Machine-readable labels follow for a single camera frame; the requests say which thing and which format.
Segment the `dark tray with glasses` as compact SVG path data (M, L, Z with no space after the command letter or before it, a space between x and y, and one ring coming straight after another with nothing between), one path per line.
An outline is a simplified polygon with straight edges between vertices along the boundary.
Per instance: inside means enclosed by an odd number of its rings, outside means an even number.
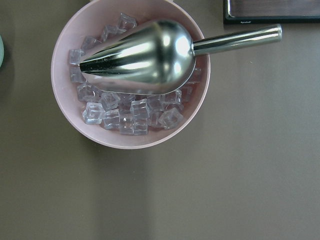
M300 24L320 22L318 0L224 0L225 24Z

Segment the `pile of clear ice cubes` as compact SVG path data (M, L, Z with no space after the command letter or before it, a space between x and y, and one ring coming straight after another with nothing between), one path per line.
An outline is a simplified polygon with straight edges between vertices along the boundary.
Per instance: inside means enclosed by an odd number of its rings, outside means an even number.
M131 134L137 135L146 133L148 127L172 129L182 120L184 104L191 100L194 91L192 75L184 85L165 94L139 95L100 90L100 102L105 106L108 95L129 95L129 99L119 103L117 108L104 108L106 115L117 118L120 130L129 129Z

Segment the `steel ice scoop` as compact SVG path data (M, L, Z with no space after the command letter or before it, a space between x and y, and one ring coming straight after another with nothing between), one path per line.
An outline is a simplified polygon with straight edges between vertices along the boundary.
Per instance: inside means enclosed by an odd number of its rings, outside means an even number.
M88 52L79 63L86 80L104 92L162 95L183 86L197 56L215 54L282 39L279 24L195 41L178 22L146 22Z

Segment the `pink bowl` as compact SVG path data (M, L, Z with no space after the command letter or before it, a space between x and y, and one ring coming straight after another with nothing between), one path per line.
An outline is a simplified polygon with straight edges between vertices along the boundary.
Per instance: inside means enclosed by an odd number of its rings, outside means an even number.
M182 24L194 40L204 37L191 15L172 0L92 0L68 21L55 44L51 61L52 89L66 119L90 140L116 149L143 149L169 140L195 117L209 87L211 62L208 55L197 58L201 79L184 107L183 121L174 129L150 129L146 135L133 136L86 124L82 117L86 104L78 100L76 85L70 80L69 50L80 48L86 36L100 36L105 25L117 24L120 13L135 18L139 25L153 19L172 19Z

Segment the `mint green bowl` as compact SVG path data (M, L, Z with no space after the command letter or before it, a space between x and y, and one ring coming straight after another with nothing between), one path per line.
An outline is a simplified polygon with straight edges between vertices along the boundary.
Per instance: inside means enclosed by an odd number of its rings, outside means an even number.
M0 67L2 66L4 60L5 50L2 36L0 35Z

